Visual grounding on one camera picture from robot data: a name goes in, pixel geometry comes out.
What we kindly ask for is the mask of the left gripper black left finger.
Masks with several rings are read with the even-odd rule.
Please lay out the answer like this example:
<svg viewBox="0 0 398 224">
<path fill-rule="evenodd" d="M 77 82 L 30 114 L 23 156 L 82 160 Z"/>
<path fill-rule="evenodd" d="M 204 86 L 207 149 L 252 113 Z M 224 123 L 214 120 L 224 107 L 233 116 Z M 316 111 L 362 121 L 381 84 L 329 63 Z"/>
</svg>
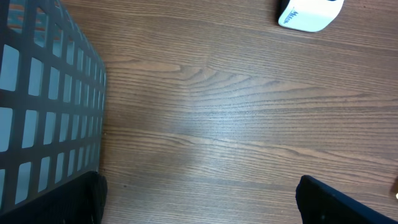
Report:
<svg viewBox="0 0 398 224">
<path fill-rule="evenodd" d="M 1 224 L 101 223 L 107 193 L 106 178 L 90 171 L 1 215 Z"/>
</svg>

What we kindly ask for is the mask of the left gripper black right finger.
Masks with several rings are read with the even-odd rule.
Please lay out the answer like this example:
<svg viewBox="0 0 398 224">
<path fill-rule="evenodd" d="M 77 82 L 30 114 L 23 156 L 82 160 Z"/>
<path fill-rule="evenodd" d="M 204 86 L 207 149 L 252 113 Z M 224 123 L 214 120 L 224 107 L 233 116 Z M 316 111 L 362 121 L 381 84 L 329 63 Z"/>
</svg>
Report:
<svg viewBox="0 0 398 224">
<path fill-rule="evenodd" d="M 295 199 L 303 224 L 397 224 L 310 175 L 301 177 Z"/>
</svg>

